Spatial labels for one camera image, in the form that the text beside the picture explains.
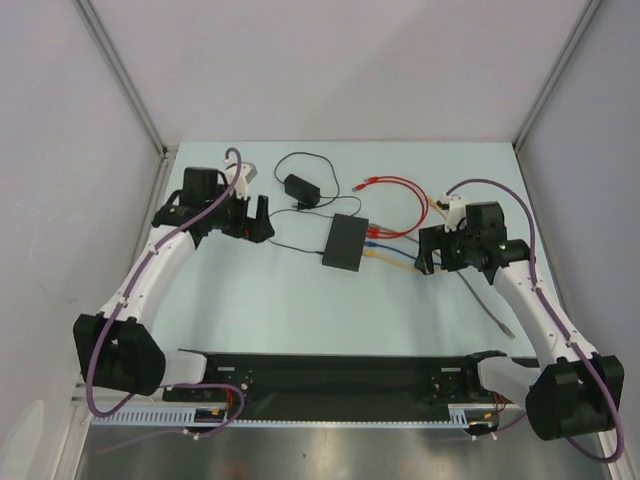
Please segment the black network switch box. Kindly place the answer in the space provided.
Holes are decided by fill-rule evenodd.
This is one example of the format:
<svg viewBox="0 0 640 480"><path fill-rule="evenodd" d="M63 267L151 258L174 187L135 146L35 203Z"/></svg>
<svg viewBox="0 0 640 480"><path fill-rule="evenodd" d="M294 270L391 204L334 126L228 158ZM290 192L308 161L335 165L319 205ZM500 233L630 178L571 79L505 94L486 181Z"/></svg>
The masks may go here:
<svg viewBox="0 0 640 480"><path fill-rule="evenodd" d="M358 272L368 228L366 218L335 214L322 254L322 265Z"/></svg>

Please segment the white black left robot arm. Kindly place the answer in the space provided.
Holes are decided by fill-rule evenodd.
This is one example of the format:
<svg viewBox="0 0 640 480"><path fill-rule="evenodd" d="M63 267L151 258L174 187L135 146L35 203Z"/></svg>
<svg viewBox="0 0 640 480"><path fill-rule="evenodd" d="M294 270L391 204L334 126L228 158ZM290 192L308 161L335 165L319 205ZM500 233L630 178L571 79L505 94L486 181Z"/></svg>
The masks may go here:
<svg viewBox="0 0 640 480"><path fill-rule="evenodd" d="M88 387L149 396L161 387L184 384L199 400L214 397L219 374L205 354L162 349L152 324L175 277L210 233L262 243L275 234L268 199L248 212L251 163L228 160L222 170L188 167L151 221L147 243L123 284L98 313L82 314L73 326L81 374Z"/></svg>

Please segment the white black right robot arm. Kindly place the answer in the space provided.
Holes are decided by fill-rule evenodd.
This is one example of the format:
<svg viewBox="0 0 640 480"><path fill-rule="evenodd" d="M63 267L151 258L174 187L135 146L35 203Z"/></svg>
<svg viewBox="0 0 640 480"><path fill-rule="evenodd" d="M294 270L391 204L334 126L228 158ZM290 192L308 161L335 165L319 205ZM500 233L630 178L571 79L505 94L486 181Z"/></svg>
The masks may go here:
<svg viewBox="0 0 640 480"><path fill-rule="evenodd" d="M463 395L474 402L504 396L525 410L542 440L617 429L621 362L600 355L550 298L529 244L509 238L501 206L458 195L442 197L439 206L445 221L420 230L416 268L482 273L515 314L538 362L524 367L505 354L477 355L477 367L460 377Z"/></svg>

